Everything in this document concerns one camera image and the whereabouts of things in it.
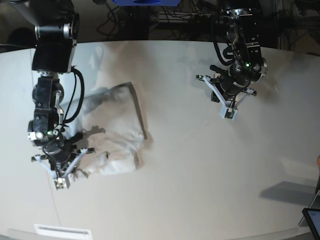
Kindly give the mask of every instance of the white towel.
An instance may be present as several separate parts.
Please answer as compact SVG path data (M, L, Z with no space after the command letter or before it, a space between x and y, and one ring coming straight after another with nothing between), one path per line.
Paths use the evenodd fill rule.
M77 106L78 101L71 104L69 117ZM67 107L67 104L62 106L64 112ZM114 175L137 169L136 154L147 135L131 82L109 89L104 94L85 98L79 115L67 125L69 127L63 134L67 139L76 133L84 133L83 140L77 143L78 149L95 149L95 153L86 154L79 163L78 169L84 175Z

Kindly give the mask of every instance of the screw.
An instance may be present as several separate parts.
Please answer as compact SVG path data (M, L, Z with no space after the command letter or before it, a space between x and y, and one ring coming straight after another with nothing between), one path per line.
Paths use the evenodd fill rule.
M36 137L36 139L41 140L44 138L44 134L41 131L37 131L35 133L35 137Z
M256 65L254 66L254 70L256 70L256 71L259 71L259 70L260 70L259 64L256 64Z

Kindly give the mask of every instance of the crumpled fabric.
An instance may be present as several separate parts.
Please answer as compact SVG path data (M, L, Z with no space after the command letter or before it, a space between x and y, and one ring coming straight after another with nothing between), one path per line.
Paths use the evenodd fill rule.
M74 101L68 116L76 111ZM61 106L66 112L68 104ZM69 139L82 132L77 148L94 148L80 161L71 179L90 174L115 175L133 172L139 161L137 152L143 147L147 134L140 112L138 98L132 83L113 87L104 94L86 97L77 118L67 124L63 135Z

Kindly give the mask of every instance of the black cable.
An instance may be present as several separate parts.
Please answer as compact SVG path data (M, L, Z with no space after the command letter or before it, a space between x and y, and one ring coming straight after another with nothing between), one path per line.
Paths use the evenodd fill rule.
M109 10L108 14L111 13L112 16L113 16L113 19L114 19L113 28L112 28L112 30L110 31L110 33L104 33L104 32L102 32L102 31L100 30L103 26L105 26L107 23L109 23L109 22L111 21L110 17L108 17L108 14L107 14L107 20L106 20L105 22L101 23L95 30L96 30L99 34L106 36L107 39L108 39L108 38L110 37L110 35L113 33L113 31L114 31L114 30L116 29L116 27L117 27L117 20L116 20L116 16L115 16L114 10L117 9L117 8L119 8L119 6L115 7L114 9L111 9L111 7L109 6L109 4L108 4L107 2L105 3L105 5L106 5L106 7L107 7L108 10Z
M216 38L216 35L215 35L215 19L216 18L214 16L212 16L211 29L210 29L212 42L213 42L213 45L214 45L214 49L215 49L216 55L217 55L219 61L221 62L221 64L224 65L224 66L230 66L231 64L234 63L234 60L225 61L223 59L223 57L221 56L221 52L220 52L219 45L218 45L218 42L217 42L217 38Z
M167 14L167 11L165 10L165 8L163 6L161 6L162 10L164 11L165 13L165 16L166 16L166 19L168 20L168 23L170 23L170 20L169 20L169 17L168 17L168 14ZM171 32L172 32L172 35L175 37L176 40L179 40L177 35L175 34L174 30L172 30L172 28L170 28Z
M192 17L192 14L188 14L188 15L180 15L178 16L177 13L175 11L173 11L174 15L168 13L169 16L174 17L174 18L178 18L178 19L182 19L185 21L188 21L190 19L190 17Z
M225 43L228 45L228 47L231 49L231 52L233 53L233 56L240 62L240 59L238 58L238 55L236 54L235 50L231 46L232 42L227 38L227 36L224 36Z
M73 88L73 93L72 93L72 96L71 96L71 99L70 99L68 108L66 109L66 112L65 112L64 120L63 120L63 121L66 121L66 119L67 119L67 115L68 115L70 106L71 106L71 104L72 104L72 101L74 100L74 96L75 96L75 93L76 93L76 88L77 88L77 76L76 76L75 73L73 73L73 75L74 75L74 88Z
M77 69L75 69L74 67L71 68L71 72L75 73L80 80L80 86L81 86L81 93L80 93L80 99L79 99L79 103L78 103L78 107L76 108L74 114L72 117L70 117L69 119L66 119L63 121L64 124L68 124L71 123L73 120L76 119L76 117L79 115L81 107L82 107L82 103L84 102L84 98L85 98L85 81L84 81L84 77L82 76L81 72Z
M203 12L201 12L198 8L198 6L194 3L194 0L189 0L189 4L192 4L195 7L195 12L199 13L199 14L203 14Z
M108 14L111 12L112 17L113 17L113 19L114 19L113 28L112 28L111 32L109 33L109 36L107 37L107 38L109 38L110 35L111 35L111 34L114 32L114 30L116 29L118 23L117 23L116 15L115 15L115 13L114 13L114 9L112 9L112 8L109 6L109 4L108 4L107 1L105 2L105 5L106 5L106 7L109 9Z

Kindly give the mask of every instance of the blue object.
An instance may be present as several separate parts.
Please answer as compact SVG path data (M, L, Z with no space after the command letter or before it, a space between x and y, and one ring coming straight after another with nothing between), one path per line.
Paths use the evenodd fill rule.
M170 6L176 7L180 0L112 0L118 6Z

